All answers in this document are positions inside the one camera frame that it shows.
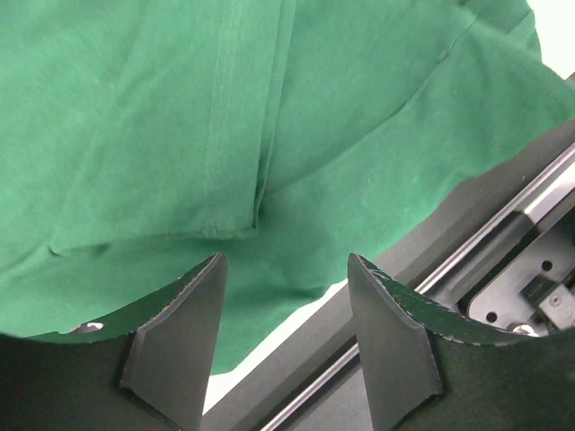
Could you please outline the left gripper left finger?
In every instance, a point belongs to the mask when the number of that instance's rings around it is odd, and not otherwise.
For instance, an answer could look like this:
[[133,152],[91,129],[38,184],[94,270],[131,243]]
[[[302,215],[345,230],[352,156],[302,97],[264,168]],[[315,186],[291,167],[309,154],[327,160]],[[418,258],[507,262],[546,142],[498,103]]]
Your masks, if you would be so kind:
[[2,429],[199,429],[226,276],[217,253],[66,334],[3,335]]

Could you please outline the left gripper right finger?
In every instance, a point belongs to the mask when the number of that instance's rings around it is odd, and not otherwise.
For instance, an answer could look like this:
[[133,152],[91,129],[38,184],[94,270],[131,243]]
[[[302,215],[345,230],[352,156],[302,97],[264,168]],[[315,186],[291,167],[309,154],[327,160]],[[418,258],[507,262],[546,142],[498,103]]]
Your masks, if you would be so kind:
[[349,256],[349,298],[376,430],[571,430],[574,333],[474,321]]

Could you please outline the green t-shirt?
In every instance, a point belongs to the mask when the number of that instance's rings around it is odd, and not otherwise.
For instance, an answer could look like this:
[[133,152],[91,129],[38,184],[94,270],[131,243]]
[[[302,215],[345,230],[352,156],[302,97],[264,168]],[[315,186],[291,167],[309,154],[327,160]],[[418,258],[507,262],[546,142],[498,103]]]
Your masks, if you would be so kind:
[[574,116],[525,1],[4,1],[1,330],[228,261],[212,371]]

